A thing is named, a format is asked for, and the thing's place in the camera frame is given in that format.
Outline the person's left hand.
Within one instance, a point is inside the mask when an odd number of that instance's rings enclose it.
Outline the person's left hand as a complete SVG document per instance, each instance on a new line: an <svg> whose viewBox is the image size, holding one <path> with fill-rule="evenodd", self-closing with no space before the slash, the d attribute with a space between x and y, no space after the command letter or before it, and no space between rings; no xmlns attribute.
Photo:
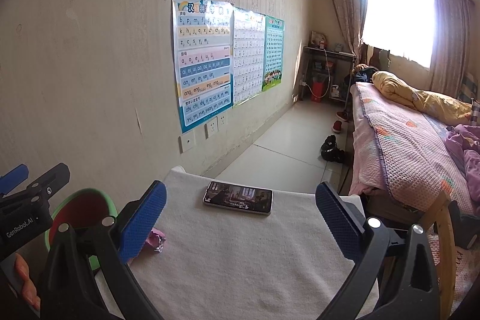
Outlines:
<svg viewBox="0 0 480 320"><path fill-rule="evenodd" d="M35 310L40 311L41 299L37 294L37 289L29 276L29 265L19 254L15 253L15 271L21 280L21 296Z"/></svg>

